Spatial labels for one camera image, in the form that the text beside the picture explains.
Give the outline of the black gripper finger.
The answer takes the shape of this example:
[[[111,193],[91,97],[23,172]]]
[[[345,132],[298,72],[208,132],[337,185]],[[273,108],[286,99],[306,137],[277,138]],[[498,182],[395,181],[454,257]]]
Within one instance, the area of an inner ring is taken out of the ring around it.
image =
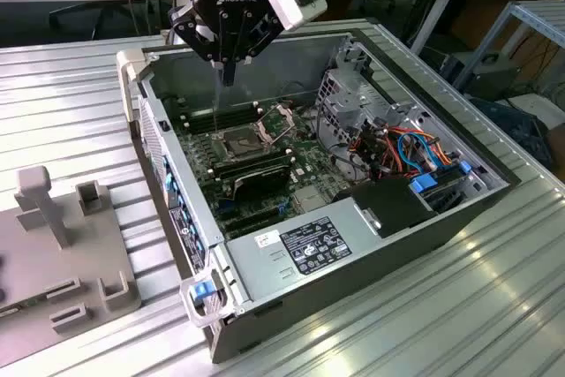
[[[186,43],[218,72],[223,86],[229,84],[229,60],[221,56],[219,37],[207,26],[194,8],[187,4],[170,10],[170,24],[175,36]]]
[[[234,85],[237,63],[255,58],[283,30],[278,18],[268,12],[263,16],[245,12],[229,59],[229,85]]]

